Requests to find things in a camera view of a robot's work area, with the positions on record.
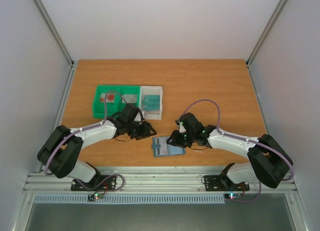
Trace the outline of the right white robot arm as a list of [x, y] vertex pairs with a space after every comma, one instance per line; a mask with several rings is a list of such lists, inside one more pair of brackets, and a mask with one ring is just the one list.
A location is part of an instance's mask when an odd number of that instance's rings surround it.
[[228, 164], [219, 175], [219, 182], [225, 190], [245, 182], [258, 181], [275, 189], [293, 167], [293, 161], [277, 141], [270, 135], [247, 137], [224, 131], [217, 126], [204, 126], [190, 112], [176, 121], [179, 129], [174, 130], [168, 145], [190, 148], [197, 144], [208, 149], [231, 152], [248, 161]]

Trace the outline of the teal leather card holder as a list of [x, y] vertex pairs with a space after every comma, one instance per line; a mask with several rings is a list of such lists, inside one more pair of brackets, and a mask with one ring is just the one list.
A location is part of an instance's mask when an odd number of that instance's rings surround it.
[[153, 137], [151, 149], [155, 158], [185, 155], [185, 148], [167, 144], [168, 136]]

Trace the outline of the white VIP flower card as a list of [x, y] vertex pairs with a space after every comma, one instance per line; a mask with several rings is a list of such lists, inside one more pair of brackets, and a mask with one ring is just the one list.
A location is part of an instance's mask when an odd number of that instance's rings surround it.
[[169, 154], [167, 147], [167, 137], [156, 137], [152, 140], [152, 150], [155, 157], [167, 156]]

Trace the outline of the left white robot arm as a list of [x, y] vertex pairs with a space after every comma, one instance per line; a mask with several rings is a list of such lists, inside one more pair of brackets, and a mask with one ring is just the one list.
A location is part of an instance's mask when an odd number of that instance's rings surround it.
[[79, 128], [57, 126], [41, 147], [37, 160], [44, 165], [44, 173], [58, 179], [73, 178], [84, 190], [103, 190], [104, 176], [93, 165], [79, 161], [80, 152], [104, 140], [128, 135], [132, 140], [141, 140], [156, 135], [156, 130], [145, 120], [142, 111], [127, 103], [122, 111], [106, 116], [102, 121]]

